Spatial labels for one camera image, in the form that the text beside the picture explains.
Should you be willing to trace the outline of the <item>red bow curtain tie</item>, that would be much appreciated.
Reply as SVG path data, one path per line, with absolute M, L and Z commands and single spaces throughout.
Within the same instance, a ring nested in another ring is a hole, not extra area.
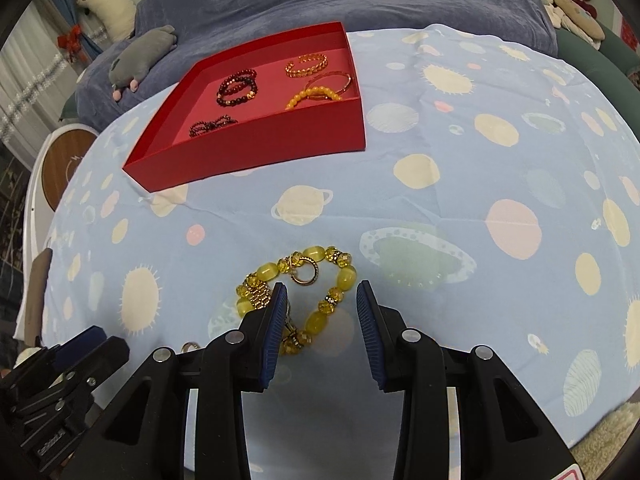
M 65 35 L 58 36 L 56 43 L 58 48 L 66 53 L 68 60 L 73 63 L 82 58 L 81 27 L 73 25 Z

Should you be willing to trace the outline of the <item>white sheer curtain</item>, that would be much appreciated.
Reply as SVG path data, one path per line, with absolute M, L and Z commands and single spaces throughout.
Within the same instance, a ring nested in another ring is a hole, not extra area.
M 77 72 L 30 4 L 1 48 L 1 136 L 29 139 L 56 127 Z

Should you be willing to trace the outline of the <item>grey plush mouse toy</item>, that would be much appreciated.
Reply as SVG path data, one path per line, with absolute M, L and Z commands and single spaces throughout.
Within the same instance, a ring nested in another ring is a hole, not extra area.
M 177 47 L 178 36 L 171 25 L 149 30 L 114 59 L 108 71 L 112 99 L 119 102 L 125 90 L 136 92 L 151 68 Z

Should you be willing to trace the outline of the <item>red jewelry tray box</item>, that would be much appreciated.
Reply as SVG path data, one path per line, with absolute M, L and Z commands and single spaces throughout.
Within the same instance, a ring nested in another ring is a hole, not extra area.
M 341 96 L 306 90 L 344 70 Z M 346 30 L 329 22 L 278 32 L 197 62 L 169 92 L 122 169 L 149 192 L 208 177 L 366 147 Z

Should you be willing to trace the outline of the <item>thin gold bangle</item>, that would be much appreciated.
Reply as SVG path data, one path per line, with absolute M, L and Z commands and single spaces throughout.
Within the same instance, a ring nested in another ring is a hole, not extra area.
M 326 87 L 341 96 L 352 86 L 352 74 L 344 70 L 330 70 L 311 77 L 305 84 L 305 89 Z

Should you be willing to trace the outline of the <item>green sofa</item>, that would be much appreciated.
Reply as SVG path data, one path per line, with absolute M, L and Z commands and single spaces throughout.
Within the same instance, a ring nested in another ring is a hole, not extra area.
M 577 68 L 614 106 L 618 122 L 626 122 L 634 134 L 639 133 L 639 57 L 611 27 L 599 21 L 605 40 L 599 50 L 568 32 L 556 29 L 558 58 Z

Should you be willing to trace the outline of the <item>planet-print blue tablecloth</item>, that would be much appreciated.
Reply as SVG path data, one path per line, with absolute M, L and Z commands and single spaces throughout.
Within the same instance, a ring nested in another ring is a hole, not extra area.
M 149 193 L 122 169 L 164 102 L 108 125 L 51 224 L 42 334 L 126 339 L 107 404 L 157 347 L 238 327 L 247 274 L 352 255 L 381 304 L 443 346 L 486 344 L 568 444 L 639 385 L 639 144 L 577 68 L 445 27 L 349 37 L 362 152 Z

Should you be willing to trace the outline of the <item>gold hoop earring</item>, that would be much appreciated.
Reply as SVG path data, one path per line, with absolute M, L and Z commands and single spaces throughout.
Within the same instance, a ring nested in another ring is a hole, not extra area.
M 188 341 L 185 344 L 182 345 L 181 347 L 181 352 L 182 353 L 188 353 L 191 351 L 195 351 L 195 350 L 200 350 L 201 346 L 195 342 L 195 341 Z

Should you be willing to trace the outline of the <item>white plush toy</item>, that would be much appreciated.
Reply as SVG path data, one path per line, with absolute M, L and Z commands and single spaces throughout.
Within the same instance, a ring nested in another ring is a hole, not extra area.
M 134 33 L 137 12 L 134 0 L 76 0 L 76 3 L 102 22 L 113 42 L 128 39 Z

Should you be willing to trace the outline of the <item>blue velvet blanket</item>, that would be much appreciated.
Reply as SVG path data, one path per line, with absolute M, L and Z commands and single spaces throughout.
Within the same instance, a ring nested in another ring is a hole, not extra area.
M 349 32 L 444 24 L 551 56 L 558 53 L 556 32 L 541 0 L 141 0 L 130 39 L 171 25 L 178 46 L 152 68 L 137 92 L 114 101 L 108 70 L 129 42 L 113 44 L 78 82 L 78 118 L 102 131 L 178 82 L 202 58 L 276 32 L 326 22 L 340 22 Z

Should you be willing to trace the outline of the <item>white wood-top round appliance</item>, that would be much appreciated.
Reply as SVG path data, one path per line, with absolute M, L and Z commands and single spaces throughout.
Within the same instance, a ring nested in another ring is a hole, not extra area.
M 46 246 L 53 215 L 68 182 L 98 133 L 81 124 L 57 128 L 44 140 L 29 177 L 23 226 L 23 270 Z

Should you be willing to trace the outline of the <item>beige spotted plush toy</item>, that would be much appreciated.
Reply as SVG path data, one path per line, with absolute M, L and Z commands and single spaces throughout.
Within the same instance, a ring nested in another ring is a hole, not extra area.
M 600 24 L 573 0 L 541 0 L 556 29 L 564 28 L 599 50 L 605 33 Z

